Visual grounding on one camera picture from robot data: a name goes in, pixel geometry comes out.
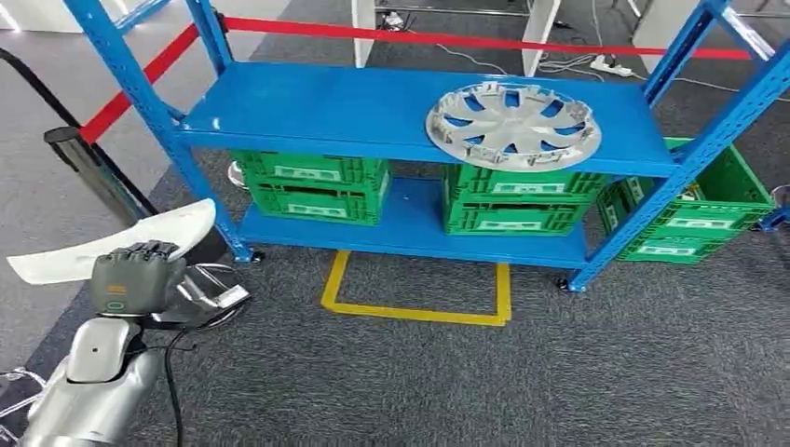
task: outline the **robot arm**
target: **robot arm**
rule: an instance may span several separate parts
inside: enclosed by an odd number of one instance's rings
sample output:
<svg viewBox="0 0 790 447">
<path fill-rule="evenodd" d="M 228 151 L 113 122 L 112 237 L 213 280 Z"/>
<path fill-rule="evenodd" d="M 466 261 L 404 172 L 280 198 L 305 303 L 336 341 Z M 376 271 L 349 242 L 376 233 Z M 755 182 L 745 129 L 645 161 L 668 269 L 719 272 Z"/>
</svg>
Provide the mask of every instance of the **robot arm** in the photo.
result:
<svg viewBox="0 0 790 447">
<path fill-rule="evenodd" d="M 96 259 L 90 298 L 102 316 L 77 330 L 69 356 L 28 413 L 21 445 L 121 441 L 161 369 L 161 355 L 145 349 L 139 322 L 171 306 L 171 291 L 184 279 L 186 264 L 168 262 L 175 250 L 150 241 Z"/>
</svg>

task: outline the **white car part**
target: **white car part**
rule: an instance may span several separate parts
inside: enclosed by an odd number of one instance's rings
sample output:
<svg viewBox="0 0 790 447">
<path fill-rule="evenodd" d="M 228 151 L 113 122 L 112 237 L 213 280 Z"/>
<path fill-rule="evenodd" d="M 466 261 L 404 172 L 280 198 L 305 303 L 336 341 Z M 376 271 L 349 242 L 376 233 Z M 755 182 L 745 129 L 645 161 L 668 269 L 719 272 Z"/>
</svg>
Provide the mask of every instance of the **white car part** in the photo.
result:
<svg viewBox="0 0 790 447">
<path fill-rule="evenodd" d="M 90 279 L 96 258 L 120 247 L 151 239 L 172 242 L 177 259 L 195 247 L 214 225 L 216 208 L 210 198 L 142 219 L 112 236 L 67 249 L 9 256 L 8 263 L 25 282 L 55 284 Z"/>
<path fill-rule="evenodd" d="M 428 113 L 430 140 L 475 166 L 545 172 L 598 150 L 601 130 L 584 102 L 540 86 L 485 82 L 446 93 Z"/>
</svg>

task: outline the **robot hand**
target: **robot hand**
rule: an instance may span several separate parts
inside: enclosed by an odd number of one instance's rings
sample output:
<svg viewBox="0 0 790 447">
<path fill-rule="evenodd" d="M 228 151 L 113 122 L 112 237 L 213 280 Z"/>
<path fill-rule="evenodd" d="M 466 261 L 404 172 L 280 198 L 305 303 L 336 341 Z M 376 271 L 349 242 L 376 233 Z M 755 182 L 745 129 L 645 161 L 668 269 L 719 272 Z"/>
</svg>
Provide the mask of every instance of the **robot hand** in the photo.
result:
<svg viewBox="0 0 790 447">
<path fill-rule="evenodd" d="M 96 258 L 90 299 L 100 315 L 143 317 L 172 306 L 172 291 L 184 280 L 186 260 L 168 262 L 178 247 L 151 240 Z"/>
</svg>

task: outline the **power strip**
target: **power strip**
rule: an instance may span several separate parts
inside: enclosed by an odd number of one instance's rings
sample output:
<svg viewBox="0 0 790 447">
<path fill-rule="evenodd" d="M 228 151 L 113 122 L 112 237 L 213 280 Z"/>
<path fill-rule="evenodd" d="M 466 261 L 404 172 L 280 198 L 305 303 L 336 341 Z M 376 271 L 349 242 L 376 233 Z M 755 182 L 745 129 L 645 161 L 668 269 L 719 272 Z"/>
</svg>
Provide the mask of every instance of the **power strip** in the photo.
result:
<svg viewBox="0 0 790 447">
<path fill-rule="evenodd" d="M 625 68 L 620 64 L 617 64 L 613 67 L 606 63 L 606 56 L 603 54 L 595 56 L 595 59 L 590 62 L 590 68 L 598 72 L 609 73 L 610 75 L 617 75 L 621 77 L 633 76 L 633 70 L 630 68 Z"/>
</svg>

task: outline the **shelf caster wheel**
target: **shelf caster wheel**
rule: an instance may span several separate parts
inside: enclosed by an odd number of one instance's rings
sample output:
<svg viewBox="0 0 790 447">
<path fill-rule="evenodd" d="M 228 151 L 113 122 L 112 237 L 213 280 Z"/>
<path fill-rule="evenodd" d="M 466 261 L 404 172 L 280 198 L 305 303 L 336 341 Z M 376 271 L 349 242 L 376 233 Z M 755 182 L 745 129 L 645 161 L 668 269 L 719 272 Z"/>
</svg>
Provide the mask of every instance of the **shelf caster wheel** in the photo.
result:
<svg viewBox="0 0 790 447">
<path fill-rule="evenodd" d="M 262 251 L 254 251 L 252 253 L 252 258 L 250 258 L 250 264 L 260 264 L 266 258 L 266 254 Z"/>
<path fill-rule="evenodd" d="M 577 292 L 577 291 L 587 291 L 586 287 L 582 287 L 581 289 L 572 290 L 570 288 L 570 282 L 568 282 L 565 278 L 558 278 L 554 284 L 557 285 L 557 288 L 561 291 L 569 291 L 569 292 Z"/>
<path fill-rule="evenodd" d="M 557 278 L 554 281 L 554 284 L 557 285 L 557 288 L 561 291 L 570 291 L 570 284 L 568 284 L 567 279 L 565 278 Z"/>
</svg>

